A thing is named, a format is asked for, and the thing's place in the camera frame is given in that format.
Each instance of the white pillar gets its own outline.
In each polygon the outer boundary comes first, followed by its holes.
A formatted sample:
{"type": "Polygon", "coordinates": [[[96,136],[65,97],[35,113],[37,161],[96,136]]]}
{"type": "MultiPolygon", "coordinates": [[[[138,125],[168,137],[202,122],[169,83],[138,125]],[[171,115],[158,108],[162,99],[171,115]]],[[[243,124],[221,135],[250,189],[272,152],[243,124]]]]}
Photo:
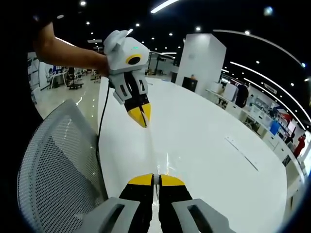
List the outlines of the white pillar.
{"type": "Polygon", "coordinates": [[[198,83],[195,93],[204,94],[213,82],[219,80],[224,64],[226,47],[212,34],[188,34],[181,57],[176,84],[193,74],[198,83]]]}

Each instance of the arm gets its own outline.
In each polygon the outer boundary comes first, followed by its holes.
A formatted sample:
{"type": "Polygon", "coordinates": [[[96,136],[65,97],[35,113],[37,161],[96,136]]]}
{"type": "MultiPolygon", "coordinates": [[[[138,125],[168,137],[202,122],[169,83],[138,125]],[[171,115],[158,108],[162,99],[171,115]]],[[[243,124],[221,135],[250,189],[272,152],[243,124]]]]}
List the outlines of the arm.
{"type": "Polygon", "coordinates": [[[39,31],[34,40],[34,49],[38,58],[48,64],[96,69],[101,74],[108,76],[109,67],[106,56],[68,45],[56,39],[52,23],[39,31]]]}

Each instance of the black ceiling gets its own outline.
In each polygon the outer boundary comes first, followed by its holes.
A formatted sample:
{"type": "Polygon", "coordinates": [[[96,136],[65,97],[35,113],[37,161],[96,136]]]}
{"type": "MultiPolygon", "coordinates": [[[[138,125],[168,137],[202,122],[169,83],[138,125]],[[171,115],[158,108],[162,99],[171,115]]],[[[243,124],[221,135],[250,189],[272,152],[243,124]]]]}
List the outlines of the black ceiling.
{"type": "MultiPolygon", "coordinates": [[[[156,14],[150,13],[165,1],[86,0],[86,6],[82,7],[78,0],[71,0],[59,9],[58,14],[64,14],[64,17],[53,22],[55,34],[74,45],[93,49],[94,44],[89,44],[87,40],[104,40],[113,30],[133,28],[130,36],[144,41],[150,50],[157,48],[158,52],[182,52],[183,38],[188,33],[195,33],[196,26],[201,26],[202,33],[213,33],[227,47],[224,66],[230,73],[258,84],[264,82],[261,76],[232,65],[230,61],[262,73],[290,92],[311,115],[308,105],[310,87],[308,82],[304,82],[311,76],[308,1],[179,0],[156,14]],[[264,16],[263,9],[267,6],[273,8],[273,15],[264,16]],[[303,68],[290,56],[265,42],[243,35],[214,33],[214,29],[250,30],[251,34],[283,47],[307,67],[303,68]]],[[[307,121],[291,98],[281,91],[278,95],[283,96],[282,100],[289,108],[298,110],[296,115],[301,120],[307,121]]]]}

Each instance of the hand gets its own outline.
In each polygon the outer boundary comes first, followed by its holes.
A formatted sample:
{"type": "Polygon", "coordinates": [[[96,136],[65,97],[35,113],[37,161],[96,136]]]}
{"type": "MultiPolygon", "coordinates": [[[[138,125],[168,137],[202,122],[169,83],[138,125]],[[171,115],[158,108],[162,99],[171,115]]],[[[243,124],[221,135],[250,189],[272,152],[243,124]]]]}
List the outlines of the hand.
{"type": "Polygon", "coordinates": [[[108,78],[110,68],[109,68],[107,57],[105,55],[101,55],[97,66],[98,67],[96,69],[100,73],[100,75],[103,75],[108,78]]]}

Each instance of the gray mesh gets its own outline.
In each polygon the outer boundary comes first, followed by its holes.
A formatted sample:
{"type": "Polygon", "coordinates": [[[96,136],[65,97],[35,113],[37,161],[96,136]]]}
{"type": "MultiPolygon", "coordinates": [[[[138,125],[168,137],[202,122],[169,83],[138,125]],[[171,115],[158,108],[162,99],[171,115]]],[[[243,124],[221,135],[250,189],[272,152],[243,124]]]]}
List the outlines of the gray mesh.
{"type": "Polygon", "coordinates": [[[72,100],[56,108],[35,132],[17,184],[19,208],[35,232],[72,232],[104,201],[96,140],[72,100]]]}

